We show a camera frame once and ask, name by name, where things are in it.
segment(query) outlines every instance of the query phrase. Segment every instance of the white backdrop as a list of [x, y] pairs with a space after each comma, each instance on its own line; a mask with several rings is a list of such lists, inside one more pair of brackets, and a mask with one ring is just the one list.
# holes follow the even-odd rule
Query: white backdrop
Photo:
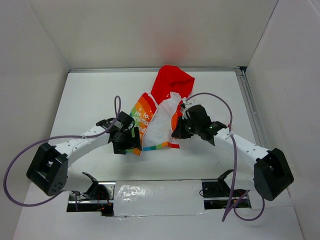
[[28, 0], [72, 69], [247, 66], [277, 0]]
[[[68, 70], [24, 0], [0, 3], [0, 179], [9, 162], [30, 142], [49, 136]], [[35, 150], [27, 152], [8, 178], [10, 193], [24, 201], [26, 172]], [[0, 188], [1, 239], [15, 232], [21, 207]]]
[[247, 69], [270, 147], [294, 170], [289, 192], [305, 240], [320, 236], [320, 2], [312, 2], [279, 1]]

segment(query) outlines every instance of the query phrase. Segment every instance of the white table surface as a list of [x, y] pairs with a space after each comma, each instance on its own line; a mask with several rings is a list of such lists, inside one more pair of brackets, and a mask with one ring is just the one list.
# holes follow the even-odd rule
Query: white table surface
[[[235, 73], [199, 71], [189, 74], [195, 77], [193, 93], [211, 92], [225, 99], [234, 114], [234, 132], [254, 142]], [[97, 121], [113, 117], [115, 95], [121, 96], [122, 110], [130, 112], [141, 94], [151, 90], [156, 75], [156, 72], [69, 74], [51, 135], [82, 134]], [[199, 97], [199, 101], [213, 121], [228, 123], [229, 114], [222, 103], [209, 96]], [[191, 141], [190, 149], [155, 150], [144, 152], [140, 157], [114, 155], [109, 144], [87, 154], [72, 168], [75, 172], [86, 171], [100, 181], [211, 179], [232, 168], [232, 155], [201, 139]], [[249, 175], [245, 163], [240, 162], [240, 181]], [[182, 198], [189, 197], [187, 192], [181, 194]], [[260, 211], [260, 199], [254, 196], [254, 192], [251, 194], [254, 209], [239, 210], [247, 218]], [[98, 212], [69, 213], [66, 212], [68, 195], [64, 192], [45, 205], [23, 207], [14, 239], [303, 239], [287, 191], [274, 202], [267, 202], [265, 213], [259, 220], [244, 222], [231, 213], [224, 223], [221, 222], [223, 209], [200, 215], [127, 218], [102, 217]], [[46, 198], [31, 183], [25, 202], [35, 203]]]

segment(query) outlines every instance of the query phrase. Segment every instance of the metal frame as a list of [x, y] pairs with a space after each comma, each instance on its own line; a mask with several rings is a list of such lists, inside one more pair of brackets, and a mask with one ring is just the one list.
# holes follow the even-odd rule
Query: metal frame
[[[128, 73], [128, 72], [158, 72], [160, 67], [135, 68], [84, 68], [71, 69], [69, 73]], [[241, 72], [239, 67], [180, 67], [185, 72]]]
[[[155, 182], [162, 182], [162, 181], [165, 181], [165, 180], [154, 180]], [[215, 178], [215, 179], [203, 179], [201, 180], [203, 183], [205, 182], [217, 182], [218, 179]], [[109, 194], [111, 194], [111, 197], [110, 197], [110, 200], [107, 201], [107, 200], [86, 200], [85, 197], [83, 196], [78, 196], [77, 197], [77, 204], [78, 205], [81, 205], [81, 204], [107, 204], [107, 203], [110, 203], [110, 204], [113, 204], [114, 203], [114, 197], [115, 197], [115, 188], [116, 188], [116, 181], [100, 181], [99, 184], [101, 185], [104, 185], [106, 187], [106, 189], [108, 190]], [[239, 198], [239, 196], [233, 196], [232, 197], [232, 200], [237, 200]], [[221, 200], [221, 201], [227, 201], [229, 199], [229, 197], [204, 197], [203, 198], [203, 201], [216, 201], [216, 200]], [[248, 201], [248, 204], [250, 206], [250, 199], [249, 199], [249, 196], [245, 196], [243, 198], [244, 200], [247, 200]], [[70, 191], [69, 193], [69, 198], [68, 198], [68, 205], [74, 205], [76, 204], [76, 201], [75, 201], [75, 194], [74, 192]]]
[[269, 144], [266, 138], [266, 134], [262, 128], [262, 123], [257, 111], [257, 107], [254, 101], [254, 97], [252, 95], [247, 77], [245, 72], [242, 71], [236, 71], [235, 72], [236, 77], [239, 82], [239, 86], [241, 89], [242, 97], [244, 100], [245, 108], [247, 110], [249, 121], [252, 127], [253, 135], [255, 142], [264, 148], [269, 148]]

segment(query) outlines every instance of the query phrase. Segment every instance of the purple cable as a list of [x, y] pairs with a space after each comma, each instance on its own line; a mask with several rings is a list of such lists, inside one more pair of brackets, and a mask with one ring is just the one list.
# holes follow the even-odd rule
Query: purple cable
[[[229, 110], [229, 113], [230, 113], [230, 122], [229, 122], [229, 133], [231, 133], [231, 130], [232, 130], [232, 122], [233, 122], [233, 119], [234, 119], [234, 116], [233, 116], [233, 113], [232, 113], [232, 110], [230, 108], [230, 106], [228, 105], [228, 103], [223, 100], [221, 97], [213, 94], [213, 93], [210, 93], [210, 92], [200, 92], [200, 93], [197, 93], [197, 94], [194, 94], [190, 97], [188, 97], [186, 99], [186, 102], [189, 101], [190, 99], [196, 97], [196, 96], [199, 96], [199, 95], [210, 95], [210, 96], [213, 96], [217, 99], [219, 99], [221, 102], [224, 103], [224, 105], [228, 108]], [[230, 187], [230, 194], [229, 194], [229, 198], [228, 198], [228, 201], [227, 201], [227, 204], [226, 204], [226, 208], [224, 210], [224, 214], [223, 214], [223, 217], [222, 217], [222, 222], [224, 222], [226, 220], [226, 217], [227, 215], [230, 213], [230, 211], [232, 209], [234, 209], [234, 212], [236, 212], [236, 206], [240, 203], [241, 199], [243, 199], [249, 191], [246, 191], [232, 206], [231, 206], [231, 202], [232, 202], [232, 197], [234, 195], [234, 190], [235, 190], [235, 184], [236, 184], [236, 175], [237, 175], [237, 165], [238, 165], [238, 154], [237, 154], [237, 144], [236, 144], [236, 140], [234, 138], [234, 136], [232, 134], [230, 134], [230, 137], [231, 137], [231, 140], [232, 140], [232, 144], [233, 144], [233, 153], [234, 153], [234, 163], [233, 163], [233, 173], [232, 173], [232, 181], [231, 181], [231, 187]], [[244, 220], [244, 221], [254, 221], [256, 219], [258, 219], [264, 212], [265, 210], [265, 200], [262, 198], [262, 209], [261, 209], [261, 212], [260, 214], [255, 217], [255, 218], [252, 218], [252, 219], [245, 219], [241, 216], [239, 216], [237, 213], [235, 214], [238, 218]]]
[[[119, 100], [119, 107], [118, 107], [118, 111], [117, 111], [117, 99]], [[90, 136], [86, 136], [87, 139], [92, 139], [92, 138], [96, 138], [96, 137], [99, 137], [105, 133], [107, 133], [110, 128], [115, 124], [118, 116], [119, 116], [119, 113], [121, 111], [121, 98], [117, 95], [115, 96], [114, 98], [114, 109], [115, 109], [115, 113], [116, 113], [116, 116], [115, 118], [112, 120], [110, 126], [103, 132], [101, 133], [98, 133], [98, 134], [95, 134], [95, 135], [90, 135]], [[42, 201], [42, 202], [38, 202], [38, 203], [33, 203], [33, 204], [26, 204], [26, 203], [23, 203], [23, 202], [19, 202], [17, 200], [15, 200], [9, 193], [8, 191], [8, 186], [7, 186], [7, 180], [8, 180], [8, 175], [9, 175], [9, 172], [12, 168], [12, 166], [14, 165], [14, 163], [17, 161], [17, 159], [22, 155], [24, 154], [27, 150], [29, 150], [30, 148], [38, 145], [38, 144], [42, 144], [42, 143], [45, 143], [45, 142], [48, 142], [49, 140], [54, 140], [54, 139], [82, 139], [83, 136], [80, 136], [80, 135], [64, 135], [64, 136], [52, 136], [52, 137], [49, 137], [47, 139], [44, 139], [44, 140], [40, 140], [40, 141], [36, 141], [34, 143], [32, 143], [31, 145], [27, 146], [25, 149], [23, 149], [21, 152], [19, 152], [14, 158], [13, 160], [10, 162], [8, 168], [6, 169], [5, 171], [5, 174], [4, 174], [4, 177], [3, 177], [3, 190], [4, 190], [4, 193], [5, 195], [7, 196], [7, 198], [13, 202], [14, 204], [16, 205], [19, 205], [19, 206], [22, 206], [22, 207], [36, 207], [36, 206], [40, 206], [42, 204], [46, 204], [48, 203], [49, 201], [53, 200], [54, 198], [56, 198], [59, 194], [62, 193], [59, 192], [57, 195], [53, 196], [53, 197], [50, 197], [49, 199], [45, 200], [45, 201]]]
[[244, 218], [244, 217], [240, 216], [240, 215], [237, 213], [237, 211], [236, 211], [236, 206], [237, 206], [239, 203], [241, 203], [241, 202], [244, 201], [243, 198], [244, 198], [245, 196], [247, 196], [248, 193], [249, 193], [249, 190], [247, 190], [241, 197], [239, 197], [239, 199], [231, 206], [231, 208], [233, 208], [234, 214], [235, 214], [239, 219], [241, 219], [241, 220], [243, 220], [243, 221], [251, 222], [251, 221], [257, 220], [258, 218], [260, 218], [260, 217], [262, 216], [262, 214], [263, 214], [264, 211], [265, 211], [266, 202], [265, 202], [265, 199], [264, 199], [263, 197], [261, 197], [261, 198], [262, 198], [262, 208], [261, 208], [260, 213], [259, 213], [256, 217], [253, 217], [253, 218]]

